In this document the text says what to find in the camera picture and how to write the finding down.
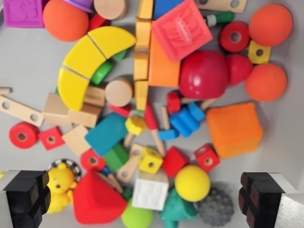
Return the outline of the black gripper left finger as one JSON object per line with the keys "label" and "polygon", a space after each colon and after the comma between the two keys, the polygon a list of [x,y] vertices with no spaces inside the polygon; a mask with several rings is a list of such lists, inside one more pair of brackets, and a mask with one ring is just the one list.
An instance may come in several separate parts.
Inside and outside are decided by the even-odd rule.
{"label": "black gripper left finger", "polygon": [[43,171],[6,171],[0,175],[0,226],[38,228],[51,201],[49,175]]}

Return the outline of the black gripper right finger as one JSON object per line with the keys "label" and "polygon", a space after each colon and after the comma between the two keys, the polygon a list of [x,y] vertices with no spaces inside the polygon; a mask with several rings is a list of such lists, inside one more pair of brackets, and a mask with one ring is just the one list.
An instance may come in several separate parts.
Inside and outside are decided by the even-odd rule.
{"label": "black gripper right finger", "polygon": [[278,172],[243,172],[238,204],[250,228],[302,228],[304,194]]}

